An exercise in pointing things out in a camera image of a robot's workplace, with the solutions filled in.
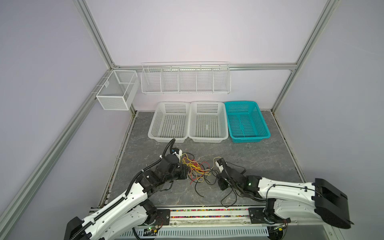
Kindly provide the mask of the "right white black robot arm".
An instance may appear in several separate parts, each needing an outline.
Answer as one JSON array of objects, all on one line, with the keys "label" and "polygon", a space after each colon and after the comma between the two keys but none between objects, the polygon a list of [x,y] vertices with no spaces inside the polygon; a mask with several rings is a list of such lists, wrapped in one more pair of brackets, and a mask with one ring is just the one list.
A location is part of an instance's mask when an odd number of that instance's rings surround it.
[{"label": "right white black robot arm", "polygon": [[288,222],[292,218],[321,219],[339,229],[350,229],[348,196],[328,181],[316,178],[313,183],[290,183],[248,175],[229,167],[223,159],[220,171],[221,190],[231,188],[242,198],[265,203],[260,220],[268,224]]}]

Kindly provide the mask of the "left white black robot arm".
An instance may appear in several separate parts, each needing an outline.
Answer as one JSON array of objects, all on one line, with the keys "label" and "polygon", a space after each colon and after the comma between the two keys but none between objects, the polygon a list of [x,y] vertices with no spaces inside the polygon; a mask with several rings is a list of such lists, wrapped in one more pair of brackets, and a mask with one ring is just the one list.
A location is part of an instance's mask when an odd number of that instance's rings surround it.
[{"label": "left white black robot arm", "polygon": [[188,170],[181,163],[181,150],[174,149],[175,139],[166,145],[160,159],[140,170],[128,188],[95,213],[67,223],[66,240],[114,240],[139,225],[156,221],[157,208],[149,200],[164,184],[185,180]]}]

